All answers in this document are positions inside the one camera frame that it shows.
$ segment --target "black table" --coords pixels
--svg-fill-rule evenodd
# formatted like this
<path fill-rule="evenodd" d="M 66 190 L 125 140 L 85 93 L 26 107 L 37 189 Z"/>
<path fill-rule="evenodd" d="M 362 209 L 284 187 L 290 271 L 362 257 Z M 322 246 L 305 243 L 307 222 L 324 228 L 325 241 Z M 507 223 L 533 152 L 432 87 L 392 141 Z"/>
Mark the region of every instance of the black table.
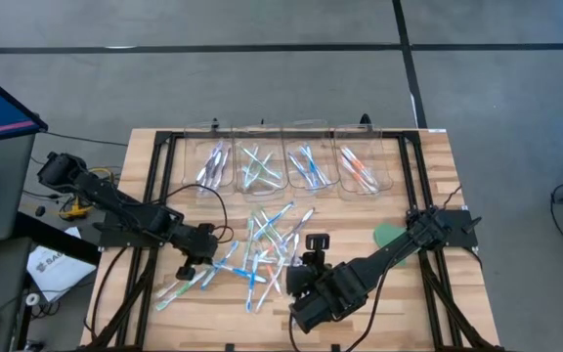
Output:
<path fill-rule="evenodd" d="M 95 245 L 18 212 L 33 143 L 34 136 L 0 141 L 0 307 L 12 299 L 0 310 L 0 352 L 9 351 L 13 331 L 26 332 L 27 309 L 21 308 L 21 293 L 33 242 L 94 265 L 101 257 Z M 19 322 L 22 325 L 15 330 Z M 17 338 L 19 342 L 24 342 L 24 335 Z"/>

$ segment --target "white paper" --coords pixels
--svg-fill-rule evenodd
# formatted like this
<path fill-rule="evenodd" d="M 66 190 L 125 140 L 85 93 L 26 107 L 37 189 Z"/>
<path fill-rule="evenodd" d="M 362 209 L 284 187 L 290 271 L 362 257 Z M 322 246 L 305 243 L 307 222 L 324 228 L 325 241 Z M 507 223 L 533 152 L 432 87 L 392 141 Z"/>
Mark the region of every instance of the white paper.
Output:
<path fill-rule="evenodd" d="M 68 228 L 67 234 L 80 238 L 76 227 Z M 96 267 L 83 261 L 67 257 L 55 250 L 37 246 L 27 260 L 27 272 L 49 302 L 57 301 L 67 290 L 79 283 Z"/>

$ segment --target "gray floor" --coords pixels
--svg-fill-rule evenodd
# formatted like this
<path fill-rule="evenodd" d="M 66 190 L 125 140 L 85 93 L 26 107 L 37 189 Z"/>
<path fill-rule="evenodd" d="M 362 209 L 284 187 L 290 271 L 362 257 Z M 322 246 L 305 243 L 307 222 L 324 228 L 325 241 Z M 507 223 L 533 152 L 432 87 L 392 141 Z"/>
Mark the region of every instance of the gray floor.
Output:
<path fill-rule="evenodd" d="M 404 0 L 411 43 L 563 42 L 563 1 Z M 397 42 L 388 0 L 0 0 L 0 47 Z M 414 53 L 431 128 L 450 132 L 504 346 L 563 351 L 563 239 L 548 211 L 563 183 L 563 52 Z M 0 84 L 54 132 L 126 142 L 135 127 L 220 118 L 413 127 L 401 53 L 0 55 Z M 51 136 L 34 156 L 118 165 L 124 149 Z M 29 190 L 44 192 L 32 165 Z M 36 200 L 25 198 L 32 207 Z M 557 208 L 563 226 L 563 206 Z M 45 220 L 65 227 L 52 218 Z M 72 348 L 90 288 L 30 335 Z"/>

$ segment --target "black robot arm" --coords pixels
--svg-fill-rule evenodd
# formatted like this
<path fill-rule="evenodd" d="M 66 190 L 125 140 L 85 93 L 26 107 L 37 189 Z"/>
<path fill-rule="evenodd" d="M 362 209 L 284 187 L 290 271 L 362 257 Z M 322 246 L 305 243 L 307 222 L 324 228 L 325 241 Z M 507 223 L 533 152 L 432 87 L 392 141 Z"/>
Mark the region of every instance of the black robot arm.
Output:
<path fill-rule="evenodd" d="M 70 154 L 49 153 L 49 160 L 38 172 L 40 184 L 60 193 L 71 193 L 116 215 L 123 231 L 147 239 L 151 246 L 171 243 L 187 260 L 177 271 L 180 280 L 190 280 L 196 264 L 212 264 L 218 240 L 212 235 L 213 224 L 197 227 L 183 223 L 184 214 L 167 206 L 139 202 L 116 189 L 86 168 L 84 160 Z"/>
<path fill-rule="evenodd" d="M 377 287 L 379 278 L 388 269 L 417 250 L 444 246 L 451 228 L 440 218 L 440 211 L 432 207 L 412 213 L 407 219 L 408 229 L 396 239 L 369 257 L 355 258 L 333 268 L 325 264 L 328 235 L 308 235 L 306 247 L 309 251 L 302 255 L 303 265 L 290 266 L 286 273 L 286 290 L 296 298 L 289 306 L 290 314 L 299 328 L 308 333 L 320 323 L 343 320 L 367 303 L 368 293 Z M 504 351 L 483 339 L 468 323 L 442 288 L 429 263 L 421 262 L 420 265 L 427 269 L 423 270 L 423 279 L 445 303 L 448 313 L 455 318 L 473 350 Z"/>

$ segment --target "wooden table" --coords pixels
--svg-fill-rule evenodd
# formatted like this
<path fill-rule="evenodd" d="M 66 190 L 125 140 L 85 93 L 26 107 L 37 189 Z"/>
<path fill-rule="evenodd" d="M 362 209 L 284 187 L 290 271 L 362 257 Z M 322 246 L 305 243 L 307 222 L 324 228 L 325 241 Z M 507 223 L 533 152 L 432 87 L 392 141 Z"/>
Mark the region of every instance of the wooden table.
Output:
<path fill-rule="evenodd" d="M 125 157 L 119 190 L 137 199 L 143 198 L 155 132 L 153 129 L 133 130 Z M 436 204 L 442 204 L 459 184 L 449 139 L 444 131 L 420 130 L 419 135 L 433 200 Z M 185 165 L 183 161 L 180 162 L 185 157 L 183 143 L 184 141 L 180 140 L 176 150 L 170 190 L 181 186 L 183 179 Z M 302 238 L 310 233 L 325 232 L 331 235 L 327 262 L 336 264 L 373 253 L 377 249 L 372 238 L 375 226 L 387 222 L 403 227 L 405 212 L 409 209 L 399 147 L 396 141 L 390 140 L 384 140 L 383 146 L 384 158 L 394 184 L 382 197 L 351 201 L 342 200 L 337 192 L 332 192 L 317 198 L 296 198 L 296 206 L 284 217 L 279 227 L 283 229 L 291 226 L 309 207 L 314 206 L 316 212 L 301 235 Z M 423 204 L 414 154 L 411 146 L 408 149 L 417 189 L 416 196 L 418 203 Z M 200 165 L 188 167 L 199 169 Z M 158 171 L 156 194 L 159 192 L 160 176 L 161 171 Z M 290 199 L 293 199 L 293 195 L 288 189 L 283 198 L 263 202 L 262 205 L 273 213 Z M 241 241 L 240 248 L 230 263 L 240 266 L 242 246 L 246 240 L 246 219 L 256 204 L 245 201 L 241 194 L 225 195 L 224 200 L 228 206 L 229 224 L 236 230 L 235 239 Z M 220 225 L 223 214 L 216 201 L 215 198 L 200 200 L 196 192 L 183 192 L 170 198 L 168 205 L 183 212 L 189 224 L 212 222 Z M 462 205 L 463 197 L 457 194 L 451 200 L 449 208 L 459 208 Z M 228 247 L 229 244 L 220 245 L 217 256 L 222 257 Z M 305 248 L 305 244 L 301 243 L 300 248 Z M 104 252 L 98 269 L 97 283 L 101 281 L 117 251 L 117 248 L 113 248 Z M 123 299 L 131 253 L 132 250 L 128 249 L 122 255 L 108 278 L 99 305 L 99 328 L 109 321 Z M 455 302 L 484 338 L 498 344 L 497 331 L 478 262 L 459 248 L 446 248 L 445 255 Z M 169 247 L 161 249 L 154 286 L 174 280 L 176 269 L 183 260 L 184 257 L 178 250 Z M 266 270 L 262 267 L 260 269 L 260 274 L 268 277 Z M 93 301 L 98 286 L 95 285 Z M 256 302 L 264 287 L 256 287 Z M 244 307 L 246 291 L 246 280 L 221 272 L 206 291 L 200 290 L 197 285 L 164 311 L 156 312 L 152 309 L 147 324 L 145 350 L 224 350 L 226 343 L 235 344 L 237 350 L 291 350 L 287 331 L 287 305 L 291 302 L 290 298 L 272 290 L 262 310 L 258 314 L 248 314 Z M 381 302 L 371 333 L 358 350 L 399 351 L 433 348 L 416 256 L 409 257 L 405 265 L 397 266 L 388 272 L 379 299 Z M 307 335 L 296 329 L 294 335 L 298 347 L 301 350 L 330 350 L 331 344 L 340 344 L 344 350 L 365 330 L 373 300 L 374 294 L 370 296 L 365 307 L 342 322 L 322 324 Z M 450 344 L 446 313 L 441 303 L 439 311 L 445 342 Z M 138 312 L 138 306 L 135 306 L 129 320 L 128 343 L 134 341 Z M 90 333 L 85 331 L 81 343 L 88 343 L 89 340 Z"/>

